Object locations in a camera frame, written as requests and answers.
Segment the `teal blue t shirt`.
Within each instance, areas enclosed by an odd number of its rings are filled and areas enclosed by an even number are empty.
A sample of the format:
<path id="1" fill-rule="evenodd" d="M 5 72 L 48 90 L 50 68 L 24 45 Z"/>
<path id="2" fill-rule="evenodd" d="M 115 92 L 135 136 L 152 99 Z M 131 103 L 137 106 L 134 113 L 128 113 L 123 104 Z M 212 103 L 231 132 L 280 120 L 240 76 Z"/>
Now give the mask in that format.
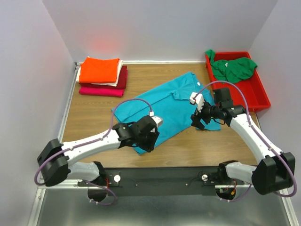
<path id="1" fill-rule="evenodd" d="M 155 115 L 163 119 L 163 125 L 158 129 L 160 135 L 155 147 L 190 127 L 190 117 L 196 109 L 190 104 L 190 96 L 202 88 L 203 84 L 196 75 L 188 72 L 137 96 L 146 100 Z M 117 121 L 128 123 L 138 121 L 147 115 L 149 110 L 146 103 L 135 100 L 119 106 L 114 115 Z"/>

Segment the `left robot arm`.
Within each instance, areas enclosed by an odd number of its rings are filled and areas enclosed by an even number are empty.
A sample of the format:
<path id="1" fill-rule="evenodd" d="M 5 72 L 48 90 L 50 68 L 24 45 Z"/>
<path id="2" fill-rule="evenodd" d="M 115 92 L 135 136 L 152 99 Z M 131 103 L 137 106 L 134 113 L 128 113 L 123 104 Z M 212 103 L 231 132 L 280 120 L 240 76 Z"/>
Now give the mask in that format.
<path id="1" fill-rule="evenodd" d="M 101 164 L 82 163 L 81 160 L 125 146 L 151 152 L 162 123 L 162 118 L 146 115 L 136 122 L 117 123 L 103 133 L 81 140 L 60 143 L 58 139 L 52 139 L 37 158 L 39 169 L 36 175 L 42 175 L 44 181 L 36 184 L 51 187 L 66 179 L 82 179 L 99 186 L 104 182 Z"/>

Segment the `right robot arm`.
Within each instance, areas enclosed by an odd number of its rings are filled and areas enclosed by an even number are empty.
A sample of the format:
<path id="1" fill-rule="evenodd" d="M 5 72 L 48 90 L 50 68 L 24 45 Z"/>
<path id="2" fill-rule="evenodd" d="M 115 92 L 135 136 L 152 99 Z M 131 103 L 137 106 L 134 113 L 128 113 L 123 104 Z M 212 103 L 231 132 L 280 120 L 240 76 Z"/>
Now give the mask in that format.
<path id="1" fill-rule="evenodd" d="M 190 103 L 196 110 L 190 117 L 191 125 L 204 129 L 211 120 L 222 120 L 243 139 L 257 161 L 257 166 L 238 161 L 223 162 L 218 166 L 217 181 L 223 185 L 233 179 L 244 181 L 261 195 L 295 187 L 295 157 L 275 146 L 256 126 L 247 109 L 234 105 L 228 88 L 215 89 L 214 102 L 211 105 L 201 93 L 193 92 Z"/>

